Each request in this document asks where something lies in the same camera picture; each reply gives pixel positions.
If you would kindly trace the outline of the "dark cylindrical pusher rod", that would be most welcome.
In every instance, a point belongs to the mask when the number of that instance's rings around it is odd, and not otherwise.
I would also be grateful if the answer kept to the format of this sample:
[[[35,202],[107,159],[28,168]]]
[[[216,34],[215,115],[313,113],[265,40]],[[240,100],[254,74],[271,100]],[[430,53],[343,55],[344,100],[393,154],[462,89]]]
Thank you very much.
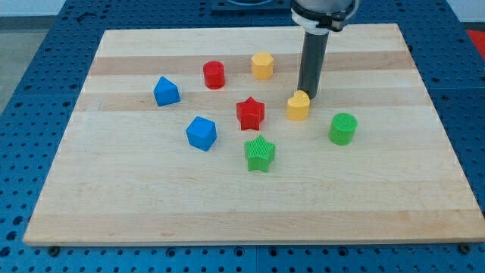
[[[297,87],[310,99],[318,94],[328,36],[328,33],[314,35],[308,32],[304,36]]]

